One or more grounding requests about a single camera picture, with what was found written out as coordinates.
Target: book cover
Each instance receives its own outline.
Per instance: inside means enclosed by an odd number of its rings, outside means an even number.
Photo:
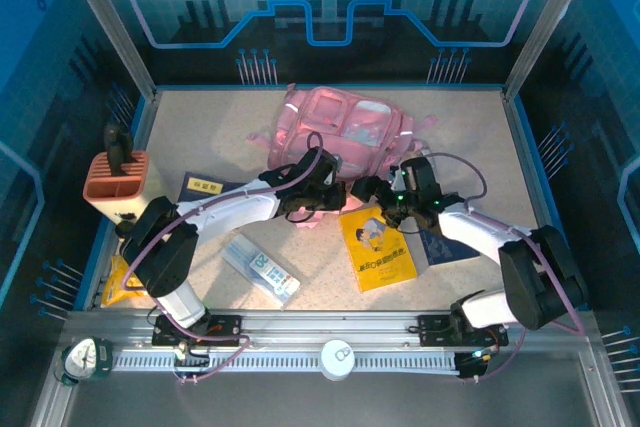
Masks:
[[[185,172],[178,202],[194,202],[206,199],[212,195],[228,192],[243,185],[244,183],[242,182],[227,182],[210,175]]]
[[[429,265],[446,264],[479,257],[480,253],[457,240],[447,239],[420,228],[420,239]]]
[[[380,207],[342,214],[340,225],[361,291],[418,276],[404,235],[384,223]]]

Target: cartoon illustration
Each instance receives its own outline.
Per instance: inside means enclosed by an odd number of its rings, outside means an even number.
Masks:
[[[365,247],[369,247],[378,252],[382,250],[386,229],[387,226],[384,222],[375,217],[370,217],[361,229],[356,229],[356,238],[362,242]]]

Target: small sticker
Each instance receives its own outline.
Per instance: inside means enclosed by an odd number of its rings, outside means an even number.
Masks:
[[[222,192],[222,184],[211,182],[210,180],[198,179],[197,177],[190,177],[189,182],[187,182],[187,189],[218,195]]]

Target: pink backpack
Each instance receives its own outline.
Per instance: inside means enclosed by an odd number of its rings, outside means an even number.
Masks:
[[[391,102],[332,87],[298,90],[290,84],[272,141],[258,134],[248,139],[269,147],[269,169],[297,163],[307,151],[312,131],[322,135],[324,148],[342,159],[338,180],[367,175],[386,177],[389,167],[407,152],[422,149],[414,133],[434,125],[427,116],[416,123]]]

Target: yellow book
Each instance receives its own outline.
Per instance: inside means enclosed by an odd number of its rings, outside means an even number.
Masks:
[[[380,207],[343,214],[340,224],[361,291],[418,276],[404,235],[384,223]]]

